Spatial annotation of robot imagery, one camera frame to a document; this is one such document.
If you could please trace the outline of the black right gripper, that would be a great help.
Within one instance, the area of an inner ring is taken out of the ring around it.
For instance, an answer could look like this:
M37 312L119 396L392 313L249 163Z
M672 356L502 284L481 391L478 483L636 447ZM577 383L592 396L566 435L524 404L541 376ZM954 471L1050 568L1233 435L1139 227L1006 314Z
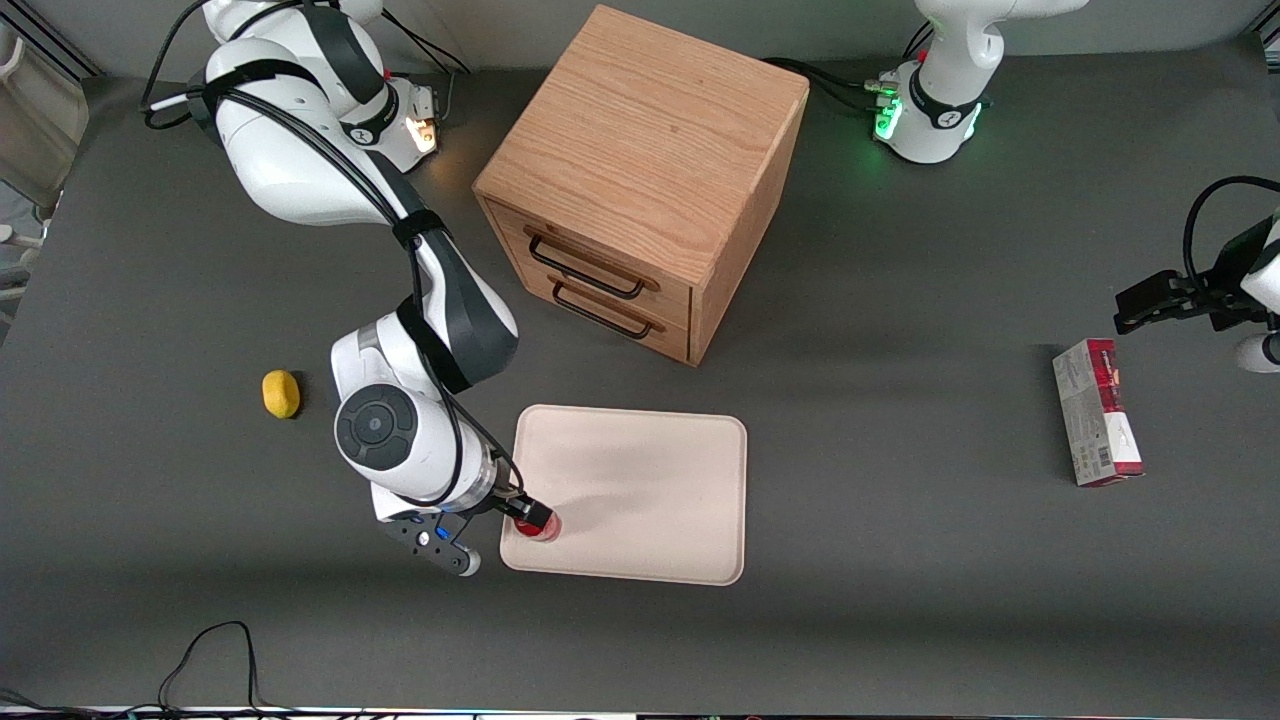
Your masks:
M489 496L486 507L516 519L517 532L557 532L556 511L513 486L509 479L498 479Z

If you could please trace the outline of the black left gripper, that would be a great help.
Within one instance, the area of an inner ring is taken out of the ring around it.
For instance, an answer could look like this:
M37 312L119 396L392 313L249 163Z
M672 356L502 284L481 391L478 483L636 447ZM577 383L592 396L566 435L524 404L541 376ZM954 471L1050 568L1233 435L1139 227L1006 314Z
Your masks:
M1276 218L1266 217L1225 241L1207 270L1196 265L1197 222L1197 217L1188 218L1181 238L1192 302L1184 302L1183 274L1156 272L1116 295L1119 336L1204 313L1216 331L1245 323L1276 328Z

